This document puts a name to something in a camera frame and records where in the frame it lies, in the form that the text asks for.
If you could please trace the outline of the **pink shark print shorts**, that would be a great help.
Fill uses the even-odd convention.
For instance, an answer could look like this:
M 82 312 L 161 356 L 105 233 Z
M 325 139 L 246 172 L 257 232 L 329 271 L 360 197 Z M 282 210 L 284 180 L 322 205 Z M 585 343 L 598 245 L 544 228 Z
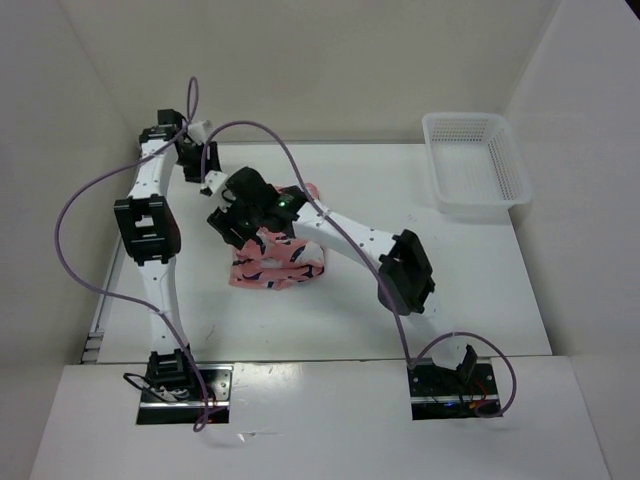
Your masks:
M 283 290 L 324 274 L 326 254 L 315 242 L 260 228 L 256 240 L 231 248 L 229 285 Z

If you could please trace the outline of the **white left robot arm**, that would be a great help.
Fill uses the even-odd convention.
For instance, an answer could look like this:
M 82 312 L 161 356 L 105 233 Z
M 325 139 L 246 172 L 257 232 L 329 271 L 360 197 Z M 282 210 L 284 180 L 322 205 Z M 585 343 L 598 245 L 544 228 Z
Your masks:
M 157 124 L 139 136 L 141 160 L 132 189 L 114 203 L 128 256 L 141 275 L 151 326 L 151 353 L 144 381 L 158 401 L 199 397 L 200 376 L 184 351 L 189 340 L 179 314 L 175 269 L 181 235 L 166 195 L 173 168 L 192 180 L 203 145 L 188 132 L 187 118 L 173 109 L 157 112 Z

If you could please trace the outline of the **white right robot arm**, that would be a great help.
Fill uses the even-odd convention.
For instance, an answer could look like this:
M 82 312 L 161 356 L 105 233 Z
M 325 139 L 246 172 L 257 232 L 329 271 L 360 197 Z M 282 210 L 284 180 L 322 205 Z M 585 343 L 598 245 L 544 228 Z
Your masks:
M 453 336 L 435 292 L 433 267 L 411 230 L 392 234 L 324 206 L 310 184 L 276 187 L 253 168 L 206 174 L 202 193 L 219 204 L 208 224 L 233 250 L 230 281 L 244 288 L 283 289 L 322 275 L 333 251 L 366 268 L 377 299 L 398 321 L 428 340 L 440 385 L 460 393 L 474 379 L 475 355 Z

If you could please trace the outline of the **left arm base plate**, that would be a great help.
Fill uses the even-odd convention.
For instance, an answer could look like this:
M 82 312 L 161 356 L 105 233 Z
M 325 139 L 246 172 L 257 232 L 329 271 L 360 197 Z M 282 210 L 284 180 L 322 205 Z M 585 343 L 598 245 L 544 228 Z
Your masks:
M 208 424 L 227 424 L 230 414 L 230 398 L 234 367 L 231 364 L 199 365 L 208 391 Z M 143 426 L 178 425 L 193 426 L 204 417 L 204 398 L 198 383 L 190 387 L 167 389 L 152 387 L 146 374 L 141 377 L 129 374 L 140 391 L 136 424 Z

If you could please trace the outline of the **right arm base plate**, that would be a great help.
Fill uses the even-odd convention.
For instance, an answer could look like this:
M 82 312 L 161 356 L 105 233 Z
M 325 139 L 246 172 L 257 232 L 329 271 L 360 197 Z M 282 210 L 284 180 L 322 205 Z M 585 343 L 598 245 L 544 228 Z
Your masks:
M 408 371 L 412 419 L 445 420 L 478 418 L 502 408 L 490 363 L 478 363 L 470 380 L 463 384 L 449 370 L 433 364 L 419 364 Z

